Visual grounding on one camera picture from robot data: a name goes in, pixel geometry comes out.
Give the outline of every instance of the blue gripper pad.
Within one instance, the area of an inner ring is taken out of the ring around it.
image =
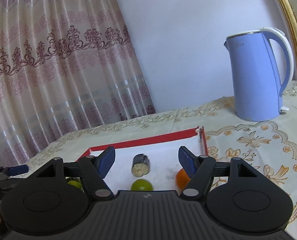
[[[185,146],[181,146],[178,149],[178,161],[189,178],[193,177],[194,173],[197,171],[197,167],[194,165],[196,160],[198,160],[198,157],[191,153]]]
[[[8,171],[6,172],[6,175],[8,176],[16,176],[19,174],[24,174],[28,172],[28,166],[26,164],[15,166],[15,167],[9,167]]]
[[[96,170],[101,175],[102,179],[108,174],[112,165],[115,162],[115,148],[109,146],[104,152],[96,157]]]

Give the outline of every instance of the kettle handle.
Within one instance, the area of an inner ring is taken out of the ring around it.
[[[294,55],[293,55],[292,47],[289,41],[287,40],[287,38],[285,37],[285,33],[282,32],[281,30],[272,28],[272,27],[264,27],[261,29],[261,31],[263,32],[264,35],[265,35],[265,32],[269,32],[269,34],[273,34],[273,35],[265,35],[265,36],[268,39],[277,41],[277,43],[282,47],[286,58],[286,66],[287,66],[286,75],[281,85],[281,89],[279,91],[279,96],[281,97],[285,88],[292,80],[293,74],[294,74]]]

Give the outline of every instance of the curtain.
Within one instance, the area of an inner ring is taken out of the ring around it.
[[[0,0],[0,165],[154,112],[116,0]]]

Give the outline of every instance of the tablecloth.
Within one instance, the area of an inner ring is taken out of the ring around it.
[[[266,122],[247,122],[235,115],[234,98],[223,97],[197,107],[186,107],[113,124],[67,133],[27,164],[36,171],[53,157],[73,162],[88,147],[204,126],[208,154],[218,161],[239,156],[290,195],[294,211],[286,228],[297,239],[297,81],[283,96],[290,110]],[[213,187],[227,178],[214,180]]]

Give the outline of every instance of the electric kettle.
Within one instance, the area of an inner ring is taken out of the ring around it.
[[[278,42],[286,58],[283,83],[270,39]],[[293,78],[294,55],[285,34],[279,29],[264,27],[228,36],[224,46],[231,59],[236,115],[261,122],[287,111],[282,95]]]

